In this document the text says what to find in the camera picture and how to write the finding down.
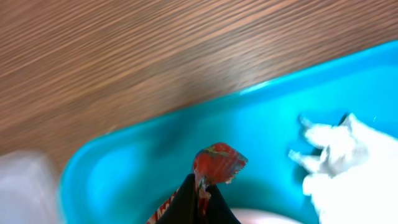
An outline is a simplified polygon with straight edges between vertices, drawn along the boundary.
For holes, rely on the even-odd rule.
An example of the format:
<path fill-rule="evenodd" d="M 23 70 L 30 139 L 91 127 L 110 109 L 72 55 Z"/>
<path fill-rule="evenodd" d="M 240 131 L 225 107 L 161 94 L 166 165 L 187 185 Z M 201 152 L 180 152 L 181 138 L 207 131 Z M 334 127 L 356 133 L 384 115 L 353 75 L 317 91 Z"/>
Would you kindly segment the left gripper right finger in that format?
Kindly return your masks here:
<path fill-rule="evenodd" d="M 211 198 L 205 215 L 206 224 L 241 224 L 216 185 L 209 186 L 207 191 L 211 194 Z"/>

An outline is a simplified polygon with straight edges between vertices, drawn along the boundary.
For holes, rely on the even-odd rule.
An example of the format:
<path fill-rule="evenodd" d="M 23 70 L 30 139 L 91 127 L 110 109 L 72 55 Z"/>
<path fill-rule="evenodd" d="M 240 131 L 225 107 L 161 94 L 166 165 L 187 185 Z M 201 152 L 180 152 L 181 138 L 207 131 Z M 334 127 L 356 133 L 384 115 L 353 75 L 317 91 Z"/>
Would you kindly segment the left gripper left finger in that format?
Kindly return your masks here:
<path fill-rule="evenodd" d="M 188 174 L 178 190 L 159 209 L 156 224 L 197 224 L 195 176 Z"/>

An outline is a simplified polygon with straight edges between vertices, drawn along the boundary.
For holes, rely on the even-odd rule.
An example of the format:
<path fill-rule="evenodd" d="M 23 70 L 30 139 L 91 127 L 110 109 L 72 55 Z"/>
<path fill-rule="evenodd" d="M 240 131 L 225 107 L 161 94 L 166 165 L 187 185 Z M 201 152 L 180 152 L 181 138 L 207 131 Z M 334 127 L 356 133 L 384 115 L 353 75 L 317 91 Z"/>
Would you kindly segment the red snack wrapper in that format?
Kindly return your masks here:
<path fill-rule="evenodd" d="M 195 176 L 197 224 L 206 224 L 205 215 L 211 198 L 207 188 L 211 185 L 230 184 L 247 163 L 245 156 L 223 142 L 206 147 L 196 154 L 191 174 Z M 156 224 L 159 210 L 158 208 L 152 214 L 146 221 L 147 224 Z"/>

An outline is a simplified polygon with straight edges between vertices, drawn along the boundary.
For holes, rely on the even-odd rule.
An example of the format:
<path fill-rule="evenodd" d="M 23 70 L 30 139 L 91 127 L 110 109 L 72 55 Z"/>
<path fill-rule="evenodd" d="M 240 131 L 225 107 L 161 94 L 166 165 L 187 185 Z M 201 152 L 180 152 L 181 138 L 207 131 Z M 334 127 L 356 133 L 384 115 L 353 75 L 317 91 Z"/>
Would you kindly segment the white napkin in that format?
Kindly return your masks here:
<path fill-rule="evenodd" d="M 300 120 L 303 136 L 318 156 L 289 151 L 308 175 L 303 194 L 311 198 L 321 224 L 397 224 L 397 138 L 354 114 L 339 125 Z"/>

